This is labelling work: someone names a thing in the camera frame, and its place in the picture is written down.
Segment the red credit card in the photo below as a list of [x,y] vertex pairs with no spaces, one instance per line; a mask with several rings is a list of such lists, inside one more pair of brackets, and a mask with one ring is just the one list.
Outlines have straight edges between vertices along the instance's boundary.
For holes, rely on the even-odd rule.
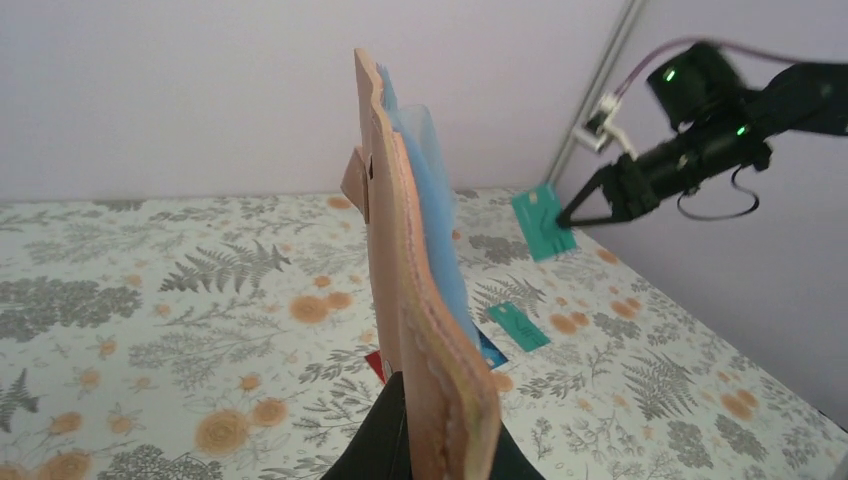
[[386,376],[383,368],[381,352],[379,350],[370,352],[365,356],[365,360],[369,367],[374,371],[382,384],[386,383]]

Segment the blue credit card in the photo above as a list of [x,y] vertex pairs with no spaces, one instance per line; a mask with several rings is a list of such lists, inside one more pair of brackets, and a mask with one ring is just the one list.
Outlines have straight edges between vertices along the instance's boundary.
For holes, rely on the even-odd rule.
[[508,362],[506,355],[486,336],[478,330],[481,352],[491,370],[501,367]]

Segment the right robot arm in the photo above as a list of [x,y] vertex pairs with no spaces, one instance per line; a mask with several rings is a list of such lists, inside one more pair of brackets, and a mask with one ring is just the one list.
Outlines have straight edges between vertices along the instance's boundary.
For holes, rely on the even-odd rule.
[[628,223],[669,199],[692,196],[726,171],[769,168],[767,140],[787,131],[847,134],[847,66],[801,61],[743,45],[734,50],[787,67],[765,87],[748,87],[722,51],[724,41],[693,39],[646,80],[675,135],[639,153],[614,117],[624,93],[666,43],[646,56],[614,91],[600,97],[574,138],[597,153],[611,142],[619,158],[600,168],[558,214],[561,229]]

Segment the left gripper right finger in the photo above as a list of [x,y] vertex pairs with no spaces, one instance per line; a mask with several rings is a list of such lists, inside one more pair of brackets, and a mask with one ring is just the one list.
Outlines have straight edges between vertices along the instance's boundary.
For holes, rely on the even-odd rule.
[[521,451],[505,424],[501,424],[490,480],[544,480]]

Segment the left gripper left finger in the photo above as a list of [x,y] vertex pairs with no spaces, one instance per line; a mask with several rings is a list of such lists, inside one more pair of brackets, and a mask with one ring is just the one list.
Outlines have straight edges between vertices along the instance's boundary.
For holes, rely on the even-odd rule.
[[403,373],[393,373],[322,480],[408,480],[411,456]]

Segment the teal credit card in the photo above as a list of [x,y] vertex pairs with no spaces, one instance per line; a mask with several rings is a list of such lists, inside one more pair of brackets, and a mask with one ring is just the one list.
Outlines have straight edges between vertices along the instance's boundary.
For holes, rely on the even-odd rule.
[[487,313],[524,352],[533,352],[550,343],[550,338],[511,302],[493,305]]
[[544,262],[577,248],[573,232],[561,229],[557,224],[562,205],[549,184],[514,196],[511,204],[529,254],[535,262]]

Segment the floral table mat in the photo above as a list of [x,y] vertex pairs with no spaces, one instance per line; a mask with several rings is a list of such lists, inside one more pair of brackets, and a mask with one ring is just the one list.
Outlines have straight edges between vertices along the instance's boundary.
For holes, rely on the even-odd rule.
[[[453,238],[503,418],[549,479],[843,479],[847,434],[585,235],[532,260],[508,190]],[[549,338],[524,352],[511,302]],[[339,194],[1,208],[5,479],[318,479],[382,383]]]

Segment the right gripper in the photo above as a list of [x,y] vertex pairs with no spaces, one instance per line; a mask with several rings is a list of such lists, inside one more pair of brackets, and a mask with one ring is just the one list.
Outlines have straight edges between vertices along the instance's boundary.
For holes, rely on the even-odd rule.
[[[596,190],[606,198],[611,213],[606,217],[576,218],[577,209]],[[660,203],[660,198],[633,158],[622,154],[613,164],[600,168],[589,178],[557,215],[556,224],[567,230],[631,222],[653,212]]]

